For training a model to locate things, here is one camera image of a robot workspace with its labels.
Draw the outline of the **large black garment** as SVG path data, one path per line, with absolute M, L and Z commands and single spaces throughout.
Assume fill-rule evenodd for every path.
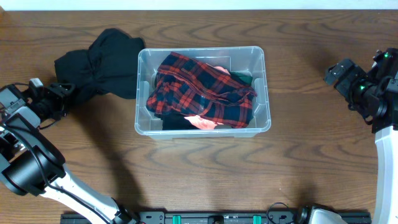
M 54 61 L 57 81 L 76 86 L 72 94 L 74 105 L 108 93 L 135 99 L 138 55 L 144 48 L 142 38 L 119 29 L 106 29 L 88 49 L 67 52 Z

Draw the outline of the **black cloth with band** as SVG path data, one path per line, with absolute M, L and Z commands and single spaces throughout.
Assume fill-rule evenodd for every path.
M 189 120 L 185 119 L 185 115 L 180 113 L 155 114 L 155 117 L 162 120 L 162 129 L 164 131 L 198 129 Z

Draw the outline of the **red navy plaid shirt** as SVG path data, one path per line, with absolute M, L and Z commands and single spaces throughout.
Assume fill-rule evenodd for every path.
M 233 80 L 230 72 L 171 52 L 157 69 L 146 108 L 154 114 L 199 115 L 237 129 L 253 119 L 256 96 L 251 85 Z

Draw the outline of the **salmon pink garment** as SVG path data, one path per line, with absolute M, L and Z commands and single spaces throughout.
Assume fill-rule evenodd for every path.
M 223 123 L 217 123 L 208 119 L 204 119 L 199 115 L 186 116 L 185 119 L 198 129 L 215 129 L 218 125 L 223 125 Z

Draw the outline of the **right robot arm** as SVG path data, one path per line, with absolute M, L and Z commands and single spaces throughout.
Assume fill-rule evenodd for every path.
M 325 72 L 336 89 L 372 127 L 377 148 L 377 192 L 372 223 L 397 223 L 397 49 L 378 50 L 370 71 L 346 58 Z

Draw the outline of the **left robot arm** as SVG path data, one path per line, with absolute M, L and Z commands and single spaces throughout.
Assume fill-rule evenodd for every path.
M 1 88 L 1 182 L 17 195 L 56 200 L 90 223 L 139 223 L 139 216 L 100 194 L 68 169 L 62 153 L 42 134 L 42 123 L 66 116 L 73 84 L 43 86 L 38 78 Z

